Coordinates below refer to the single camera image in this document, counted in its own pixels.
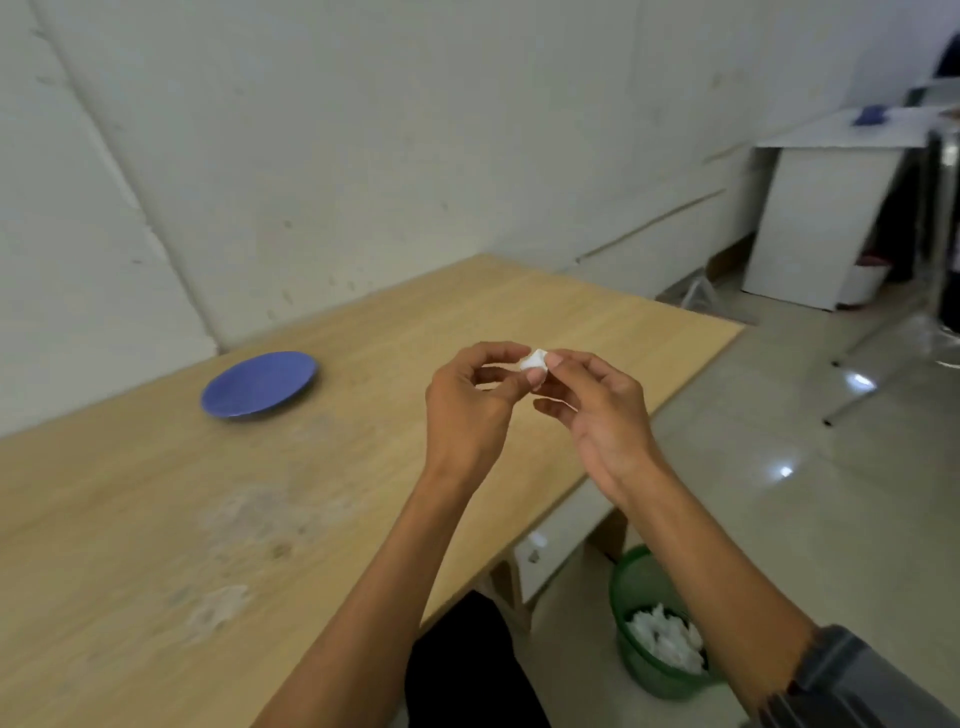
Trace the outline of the person's right hand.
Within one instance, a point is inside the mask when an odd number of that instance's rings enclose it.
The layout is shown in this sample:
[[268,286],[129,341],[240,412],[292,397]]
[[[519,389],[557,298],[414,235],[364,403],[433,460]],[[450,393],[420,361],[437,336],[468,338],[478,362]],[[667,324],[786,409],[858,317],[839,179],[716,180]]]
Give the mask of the person's right hand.
[[643,485],[667,470],[641,383],[589,352],[549,350],[544,363],[534,408],[568,429],[588,477],[631,513]]

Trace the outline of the person's left hand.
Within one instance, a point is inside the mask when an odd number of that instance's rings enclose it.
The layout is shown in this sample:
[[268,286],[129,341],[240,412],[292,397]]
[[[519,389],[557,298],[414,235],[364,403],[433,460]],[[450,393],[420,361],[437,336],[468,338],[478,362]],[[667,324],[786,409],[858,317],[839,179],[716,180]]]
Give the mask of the person's left hand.
[[506,442],[514,409],[530,395],[484,391],[477,370],[518,364],[533,352],[515,342],[479,342],[436,370],[425,393],[427,480],[471,496],[486,480]]

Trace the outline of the person's right forearm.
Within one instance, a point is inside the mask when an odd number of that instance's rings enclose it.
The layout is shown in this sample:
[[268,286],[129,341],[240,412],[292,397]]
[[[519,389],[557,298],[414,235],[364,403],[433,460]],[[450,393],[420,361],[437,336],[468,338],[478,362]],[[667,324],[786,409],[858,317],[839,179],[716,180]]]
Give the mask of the person's right forearm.
[[598,484],[673,582],[748,716],[786,693],[818,632],[662,458],[606,459]]

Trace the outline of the person's left forearm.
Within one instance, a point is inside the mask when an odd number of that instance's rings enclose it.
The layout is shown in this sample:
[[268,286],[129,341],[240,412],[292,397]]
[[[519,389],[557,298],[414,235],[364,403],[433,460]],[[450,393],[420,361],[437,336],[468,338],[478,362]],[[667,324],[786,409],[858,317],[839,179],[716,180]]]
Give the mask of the person's left forearm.
[[494,466],[429,461],[390,531],[250,728],[385,728],[451,539]]

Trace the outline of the white table apron panel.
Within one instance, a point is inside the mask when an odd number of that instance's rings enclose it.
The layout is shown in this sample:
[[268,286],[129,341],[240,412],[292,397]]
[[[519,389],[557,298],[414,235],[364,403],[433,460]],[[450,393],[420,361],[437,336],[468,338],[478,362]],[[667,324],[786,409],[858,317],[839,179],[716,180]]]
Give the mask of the white table apron panel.
[[570,555],[614,510],[594,480],[586,479],[512,548],[519,595],[530,602]]

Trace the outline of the small grey tripod stand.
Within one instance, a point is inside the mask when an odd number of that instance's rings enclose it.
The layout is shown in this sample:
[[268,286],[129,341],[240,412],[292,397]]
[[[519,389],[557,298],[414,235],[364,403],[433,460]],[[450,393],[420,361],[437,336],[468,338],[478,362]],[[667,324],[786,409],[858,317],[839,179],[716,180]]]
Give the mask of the small grey tripod stand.
[[678,303],[678,308],[723,315],[722,300],[707,274],[707,268],[702,268],[690,276],[689,285]]

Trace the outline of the blue plate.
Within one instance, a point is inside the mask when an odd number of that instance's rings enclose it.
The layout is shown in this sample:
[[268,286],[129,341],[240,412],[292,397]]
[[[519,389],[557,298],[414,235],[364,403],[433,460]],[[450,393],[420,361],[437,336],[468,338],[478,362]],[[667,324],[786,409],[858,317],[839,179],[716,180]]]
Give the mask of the blue plate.
[[284,406],[311,386],[319,363],[310,354],[276,350],[246,358],[213,377],[199,407],[218,419],[248,418]]

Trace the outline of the person's black trousers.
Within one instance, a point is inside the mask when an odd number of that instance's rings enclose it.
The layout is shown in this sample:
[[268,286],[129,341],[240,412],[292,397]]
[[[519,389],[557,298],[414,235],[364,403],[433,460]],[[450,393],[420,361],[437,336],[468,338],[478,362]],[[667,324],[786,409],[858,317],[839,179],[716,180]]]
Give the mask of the person's black trousers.
[[507,621],[476,590],[414,643],[404,701],[409,728],[551,728]]

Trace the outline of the pile of white crumpled tissues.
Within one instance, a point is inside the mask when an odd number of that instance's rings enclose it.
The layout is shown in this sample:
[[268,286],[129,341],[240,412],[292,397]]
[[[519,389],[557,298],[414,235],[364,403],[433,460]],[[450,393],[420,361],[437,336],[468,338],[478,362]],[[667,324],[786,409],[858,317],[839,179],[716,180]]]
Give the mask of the pile of white crumpled tissues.
[[705,643],[688,619],[657,603],[634,612],[627,620],[629,633],[655,659],[686,674],[708,671]]

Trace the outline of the green mesh waste bin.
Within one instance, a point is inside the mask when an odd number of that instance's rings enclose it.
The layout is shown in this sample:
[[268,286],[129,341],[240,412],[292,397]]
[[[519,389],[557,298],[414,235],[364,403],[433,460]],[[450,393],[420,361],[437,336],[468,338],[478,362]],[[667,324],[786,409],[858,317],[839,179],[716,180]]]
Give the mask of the green mesh waste bin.
[[653,657],[629,633],[627,621],[630,616],[658,603],[696,626],[687,605],[648,546],[635,546],[622,556],[609,578],[607,596],[621,663],[646,693],[669,701],[687,701],[707,688],[726,683],[718,663],[707,650],[707,672],[691,675]]

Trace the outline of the white desk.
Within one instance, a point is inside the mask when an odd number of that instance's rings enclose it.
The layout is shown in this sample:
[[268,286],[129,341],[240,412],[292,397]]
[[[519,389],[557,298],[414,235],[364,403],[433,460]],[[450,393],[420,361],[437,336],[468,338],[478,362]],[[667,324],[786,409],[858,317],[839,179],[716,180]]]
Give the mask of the white desk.
[[846,107],[758,142],[779,155],[742,290],[836,310],[906,152],[926,145],[949,107],[890,107],[871,127]]

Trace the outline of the white bucket with pink rim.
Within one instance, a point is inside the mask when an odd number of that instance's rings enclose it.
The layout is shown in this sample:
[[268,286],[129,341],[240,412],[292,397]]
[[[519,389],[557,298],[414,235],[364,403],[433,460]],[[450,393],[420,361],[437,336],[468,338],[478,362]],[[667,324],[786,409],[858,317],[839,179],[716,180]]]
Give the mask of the white bucket with pink rim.
[[846,274],[837,297],[837,310],[856,310],[868,306],[879,294],[893,265],[872,254],[862,254]]

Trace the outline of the person's grey sleeve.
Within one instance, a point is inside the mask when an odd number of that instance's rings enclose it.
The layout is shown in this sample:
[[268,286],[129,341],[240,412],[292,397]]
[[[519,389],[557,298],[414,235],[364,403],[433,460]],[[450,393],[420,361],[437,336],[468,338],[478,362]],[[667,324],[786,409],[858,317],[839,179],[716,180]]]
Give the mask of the person's grey sleeve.
[[786,690],[742,728],[960,728],[960,716],[845,627],[819,628]]

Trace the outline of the metal frame stand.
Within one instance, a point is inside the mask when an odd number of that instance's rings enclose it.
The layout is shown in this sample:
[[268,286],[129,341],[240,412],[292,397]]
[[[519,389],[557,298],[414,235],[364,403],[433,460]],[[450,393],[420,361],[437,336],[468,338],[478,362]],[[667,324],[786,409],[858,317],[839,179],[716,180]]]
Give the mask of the metal frame stand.
[[960,190],[960,119],[949,115],[939,117],[928,134],[924,169],[921,182],[934,179],[934,183],[932,191],[921,186],[919,193],[916,230],[919,236],[925,235],[929,241],[927,252],[923,251],[921,244],[915,249],[914,271],[922,287],[890,319],[842,350],[831,360],[831,367],[842,372],[845,380],[850,382],[858,373],[849,364],[862,350],[882,334],[900,331],[910,324],[916,327],[916,346],[894,369],[859,385],[852,399],[822,416],[822,425],[828,429],[834,428],[845,415],[905,375],[931,365],[953,368],[950,356],[960,355],[960,333],[948,328],[941,316],[954,264],[954,210]]

